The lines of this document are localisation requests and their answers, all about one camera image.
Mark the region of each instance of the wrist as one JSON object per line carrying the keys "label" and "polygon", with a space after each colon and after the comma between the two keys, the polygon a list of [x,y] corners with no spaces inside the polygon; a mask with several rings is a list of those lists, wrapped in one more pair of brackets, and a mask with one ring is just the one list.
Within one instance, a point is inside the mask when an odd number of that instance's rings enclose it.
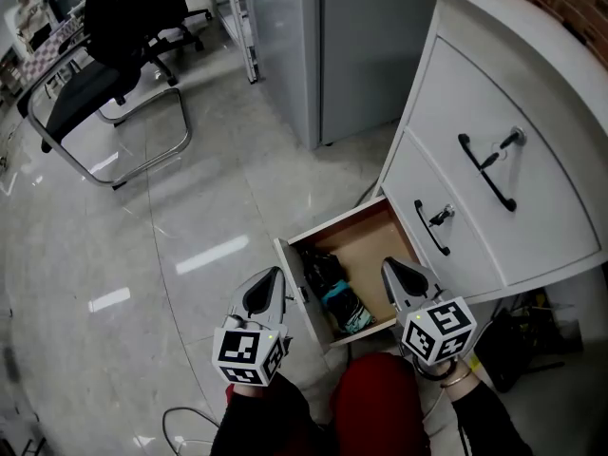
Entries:
{"label": "wrist", "polygon": [[255,397],[259,398],[262,396],[263,387],[251,387],[249,385],[235,385],[233,393],[238,393],[244,397]]}
{"label": "wrist", "polygon": [[[445,368],[442,367],[442,372],[446,371],[448,366],[449,365],[446,365]],[[451,373],[444,380],[442,380],[441,383],[444,384],[444,385],[446,385],[446,384],[448,384],[450,382],[453,382],[454,380],[457,380],[457,379],[461,378],[469,370],[470,370],[470,368],[468,367],[468,365],[461,358],[458,358],[458,360],[456,362],[456,369],[454,370],[454,372]]]}

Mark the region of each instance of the chair base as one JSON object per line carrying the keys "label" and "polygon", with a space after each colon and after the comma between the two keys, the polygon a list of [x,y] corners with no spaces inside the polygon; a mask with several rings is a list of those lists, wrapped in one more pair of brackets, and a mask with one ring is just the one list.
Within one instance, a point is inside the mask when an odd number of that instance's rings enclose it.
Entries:
{"label": "chair base", "polygon": [[118,188],[124,186],[128,181],[132,180],[136,176],[139,176],[142,172],[146,171],[150,167],[153,167],[153,166],[157,165],[158,163],[161,163],[161,162],[169,159],[170,157],[173,157],[173,156],[179,154],[184,148],[186,148],[186,146],[188,146],[188,144],[192,140],[192,130],[190,129],[190,125],[189,125],[188,118],[186,115],[186,110],[183,106],[183,101],[181,100],[181,93],[177,88],[174,88],[174,87],[165,89],[162,92],[154,95],[153,97],[149,98],[142,104],[139,104],[132,110],[130,110],[127,113],[125,113],[124,115],[122,115],[122,117],[108,118],[101,112],[101,110],[97,110],[95,112],[95,114],[100,118],[100,120],[102,120],[103,122],[105,122],[107,124],[120,124],[120,123],[128,120],[130,117],[135,115],[137,112],[143,110],[148,105],[151,105],[151,104],[155,103],[156,101],[160,100],[161,98],[164,98],[165,96],[170,95],[170,94],[177,95],[178,102],[179,102],[180,108],[181,108],[181,115],[183,117],[183,122],[185,124],[185,135],[181,139],[180,143],[178,143],[177,145],[171,147],[170,149],[162,152],[161,154],[156,156],[154,159],[151,159],[150,161],[146,161],[143,164],[138,165],[135,169],[123,174],[122,176],[120,176],[119,178],[117,178],[115,180],[101,180],[101,179],[96,178],[93,174],[91,174],[86,169],[86,167],[84,167],[80,162],[78,162],[60,143],[56,142],[48,134],[45,127],[40,123],[40,121],[35,116],[33,116],[33,113],[28,114],[28,119],[29,119],[31,125],[33,126],[34,130],[36,130],[36,132],[38,132],[40,134],[40,136],[45,140],[45,142],[48,143],[50,145],[50,147],[53,150],[55,150],[60,156],[62,156],[62,158],[64,158],[64,160],[69,165],[71,165],[79,174],[81,174],[88,181],[90,181],[96,185],[112,187],[114,190],[117,190]]}

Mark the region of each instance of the open drawer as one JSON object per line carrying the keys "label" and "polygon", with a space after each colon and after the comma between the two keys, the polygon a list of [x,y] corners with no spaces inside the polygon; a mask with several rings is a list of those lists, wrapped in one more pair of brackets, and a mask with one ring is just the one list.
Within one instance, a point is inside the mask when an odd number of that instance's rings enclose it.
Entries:
{"label": "open drawer", "polygon": [[[297,249],[305,245],[338,257],[352,290],[375,318],[372,325],[355,334],[339,332],[304,277]],[[323,352],[393,326],[396,313],[380,274],[382,262],[386,257],[418,261],[401,222],[383,197],[289,241],[275,239],[275,248],[311,337]]]}

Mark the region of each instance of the drawer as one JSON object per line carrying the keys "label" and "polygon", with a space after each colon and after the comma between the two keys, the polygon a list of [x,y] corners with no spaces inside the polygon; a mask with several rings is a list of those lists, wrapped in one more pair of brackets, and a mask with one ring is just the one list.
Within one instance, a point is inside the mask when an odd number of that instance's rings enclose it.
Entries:
{"label": "drawer", "polygon": [[[332,317],[304,277],[297,249],[305,245],[339,258],[352,290],[375,318],[372,325],[350,335],[337,330]],[[418,261],[399,219],[385,198],[373,199],[289,241],[275,239],[275,248],[311,337],[324,352],[393,326],[396,314],[382,281],[382,262],[386,257]]]}
{"label": "drawer", "polygon": [[[407,133],[397,147],[382,189],[420,246],[424,263],[445,288],[462,297],[501,289],[486,250]],[[447,205],[453,208],[454,215],[443,224],[428,228],[429,219]]]}
{"label": "drawer", "polygon": [[[525,144],[500,151],[514,126],[524,131]],[[577,192],[542,135],[501,89],[441,38],[407,127],[465,208],[505,284],[549,273],[599,250]],[[461,134],[469,137],[468,144],[459,141]],[[489,181],[466,147],[479,163],[500,151],[485,170]],[[507,200],[515,201],[513,211]]]}

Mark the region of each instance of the chair armrest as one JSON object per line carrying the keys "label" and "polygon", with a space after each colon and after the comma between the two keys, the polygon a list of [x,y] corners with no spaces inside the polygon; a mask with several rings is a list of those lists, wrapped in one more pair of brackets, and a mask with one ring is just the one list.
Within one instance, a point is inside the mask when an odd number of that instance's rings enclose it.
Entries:
{"label": "chair armrest", "polygon": [[21,98],[17,102],[17,109],[23,118],[26,118],[30,113],[32,113],[33,101],[31,97],[34,91],[40,86],[40,84],[45,83],[53,76],[64,64],[67,59],[69,59],[73,54],[76,53],[82,46],[88,43],[90,36],[86,35],[78,42],[76,42],[73,46],[69,47],[65,52],[57,56],[57,59],[53,61],[53,63],[48,67],[48,69],[42,73],[36,81],[34,81],[28,88],[23,92]]}

